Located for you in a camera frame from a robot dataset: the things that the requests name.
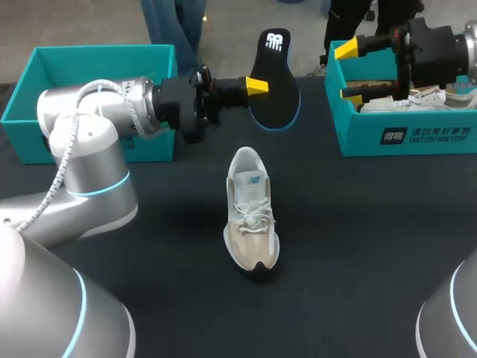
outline teal cardboard box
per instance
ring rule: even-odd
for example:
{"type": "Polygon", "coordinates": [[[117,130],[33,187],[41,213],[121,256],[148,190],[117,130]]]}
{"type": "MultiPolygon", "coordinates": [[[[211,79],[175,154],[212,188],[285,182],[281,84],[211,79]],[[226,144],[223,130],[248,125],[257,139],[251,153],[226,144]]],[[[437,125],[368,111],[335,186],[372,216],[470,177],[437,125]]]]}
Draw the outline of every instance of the teal cardboard box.
{"type": "MultiPolygon", "coordinates": [[[[177,76],[172,45],[96,45],[38,47],[30,56],[1,118],[12,146],[24,164],[54,163],[37,121],[37,100],[53,87],[85,84],[98,78],[145,76],[155,84],[177,76]]],[[[127,162],[172,160],[174,131],[122,140],[127,162]]]]}
{"type": "MultiPolygon", "coordinates": [[[[330,54],[342,43],[333,42],[330,54]]],[[[396,76],[390,49],[348,60],[330,56],[326,94],[345,157],[477,153],[477,110],[361,114],[340,97],[347,81],[386,81],[396,76]]]]}

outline black insole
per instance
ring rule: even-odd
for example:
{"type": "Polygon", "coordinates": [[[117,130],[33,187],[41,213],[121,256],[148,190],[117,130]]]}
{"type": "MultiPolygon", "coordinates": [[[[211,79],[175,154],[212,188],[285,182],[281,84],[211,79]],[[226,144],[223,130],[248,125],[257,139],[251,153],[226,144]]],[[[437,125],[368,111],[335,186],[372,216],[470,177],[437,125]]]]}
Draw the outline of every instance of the black insole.
{"type": "Polygon", "coordinates": [[[251,78],[268,82],[268,94],[249,97],[250,112],[263,127],[286,128],[300,109],[300,90],[288,67],[291,35],[285,28],[262,32],[251,78]]]}

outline person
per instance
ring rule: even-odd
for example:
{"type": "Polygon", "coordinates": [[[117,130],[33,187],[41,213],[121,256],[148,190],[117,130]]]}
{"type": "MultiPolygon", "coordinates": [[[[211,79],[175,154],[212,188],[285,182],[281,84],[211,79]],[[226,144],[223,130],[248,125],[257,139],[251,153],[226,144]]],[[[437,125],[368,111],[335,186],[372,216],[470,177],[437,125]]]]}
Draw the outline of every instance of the person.
{"type": "Polygon", "coordinates": [[[151,43],[175,46],[179,75],[196,71],[206,0],[141,0],[141,6],[151,43]]]}
{"type": "MultiPolygon", "coordinates": [[[[376,35],[388,34],[395,26],[413,19],[420,9],[420,0],[378,0],[378,26],[376,35]]],[[[350,40],[369,11],[371,0],[332,0],[324,38],[326,53],[320,64],[308,76],[324,76],[328,63],[329,46],[335,40],[350,40]]]]}

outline new balance logo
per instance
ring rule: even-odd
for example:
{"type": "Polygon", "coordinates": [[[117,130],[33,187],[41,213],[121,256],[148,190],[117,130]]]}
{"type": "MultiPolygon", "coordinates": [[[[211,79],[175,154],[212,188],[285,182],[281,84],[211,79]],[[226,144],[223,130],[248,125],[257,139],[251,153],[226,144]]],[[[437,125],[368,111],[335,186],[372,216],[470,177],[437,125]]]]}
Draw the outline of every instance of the new balance logo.
{"type": "Polygon", "coordinates": [[[283,36],[280,34],[269,33],[267,35],[266,46],[272,50],[277,50],[278,52],[282,51],[283,36]]]}
{"type": "Polygon", "coordinates": [[[260,177],[250,177],[247,184],[258,184],[260,181],[260,177]]]}

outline black tablecloth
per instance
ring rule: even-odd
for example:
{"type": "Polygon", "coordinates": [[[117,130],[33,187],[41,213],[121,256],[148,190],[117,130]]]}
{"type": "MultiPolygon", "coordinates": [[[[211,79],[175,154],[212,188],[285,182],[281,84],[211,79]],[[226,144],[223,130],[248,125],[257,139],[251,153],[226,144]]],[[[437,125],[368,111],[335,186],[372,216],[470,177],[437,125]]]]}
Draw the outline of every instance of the black tablecloth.
{"type": "MultiPolygon", "coordinates": [[[[474,155],[344,158],[321,79],[283,133],[229,110],[172,163],[131,164],[138,216],[54,250],[118,297],[143,357],[418,357],[423,302],[477,246],[474,155]],[[279,274],[251,283],[225,248],[225,178],[254,147],[272,185],[279,274]]],[[[46,190],[0,134],[0,198],[46,190]]]]}

